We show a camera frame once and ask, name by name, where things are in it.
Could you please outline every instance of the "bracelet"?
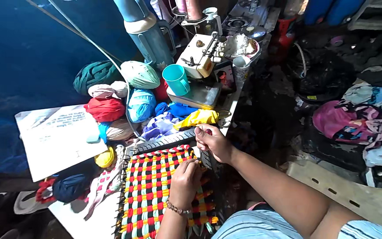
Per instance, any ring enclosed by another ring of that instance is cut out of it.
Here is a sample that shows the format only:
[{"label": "bracelet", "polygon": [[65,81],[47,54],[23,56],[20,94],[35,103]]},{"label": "bracelet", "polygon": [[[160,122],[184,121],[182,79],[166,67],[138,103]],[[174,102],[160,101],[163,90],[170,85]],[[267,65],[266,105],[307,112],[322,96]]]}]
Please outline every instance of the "bracelet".
[{"label": "bracelet", "polygon": [[191,210],[183,210],[183,209],[178,209],[177,207],[175,207],[170,201],[169,201],[169,198],[167,199],[166,201],[167,203],[167,208],[168,209],[171,209],[173,210],[175,213],[183,216],[183,215],[187,215],[190,213]]}]

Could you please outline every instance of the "striped shirt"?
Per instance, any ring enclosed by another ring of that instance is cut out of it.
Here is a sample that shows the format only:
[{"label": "striped shirt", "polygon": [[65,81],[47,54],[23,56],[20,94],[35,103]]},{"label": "striped shirt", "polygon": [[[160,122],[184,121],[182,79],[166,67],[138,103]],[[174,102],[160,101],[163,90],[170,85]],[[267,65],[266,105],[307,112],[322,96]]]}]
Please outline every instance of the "striped shirt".
[{"label": "striped shirt", "polygon": [[[212,239],[303,239],[278,213],[270,210],[243,210],[226,220]],[[382,226],[369,221],[350,221],[338,239],[382,239]]]}]

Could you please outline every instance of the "yellow fabric yarn ball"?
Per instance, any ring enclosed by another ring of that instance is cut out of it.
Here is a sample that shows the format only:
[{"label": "yellow fabric yarn ball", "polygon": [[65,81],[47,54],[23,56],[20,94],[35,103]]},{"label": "yellow fabric yarn ball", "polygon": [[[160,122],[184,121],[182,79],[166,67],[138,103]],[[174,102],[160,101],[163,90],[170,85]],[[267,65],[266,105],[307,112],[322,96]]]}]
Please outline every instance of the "yellow fabric yarn ball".
[{"label": "yellow fabric yarn ball", "polygon": [[95,163],[101,168],[109,167],[114,160],[114,150],[111,146],[108,147],[107,151],[94,157]]}]

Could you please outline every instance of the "plate of rice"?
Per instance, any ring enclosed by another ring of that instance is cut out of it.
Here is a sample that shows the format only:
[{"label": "plate of rice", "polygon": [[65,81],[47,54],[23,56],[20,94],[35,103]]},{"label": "plate of rice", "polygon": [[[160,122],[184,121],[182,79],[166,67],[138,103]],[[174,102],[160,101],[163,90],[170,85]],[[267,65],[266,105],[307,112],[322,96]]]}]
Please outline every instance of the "plate of rice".
[{"label": "plate of rice", "polygon": [[248,38],[244,34],[237,33],[233,36],[227,36],[225,46],[225,57],[234,59],[235,57],[244,55],[246,57],[254,57],[259,51],[259,44],[252,38]]}]

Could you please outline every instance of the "paper sheet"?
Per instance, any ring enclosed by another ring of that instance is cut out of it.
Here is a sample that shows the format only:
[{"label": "paper sheet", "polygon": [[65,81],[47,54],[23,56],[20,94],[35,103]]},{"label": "paper sheet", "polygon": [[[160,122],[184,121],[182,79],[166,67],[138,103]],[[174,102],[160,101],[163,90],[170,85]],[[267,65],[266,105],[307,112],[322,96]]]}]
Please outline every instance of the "paper sheet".
[{"label": "paper sheet", "polygon": [[34,182],[107,150],[98,135],[98,124],[83,105],[23,111],[15,115]]}]

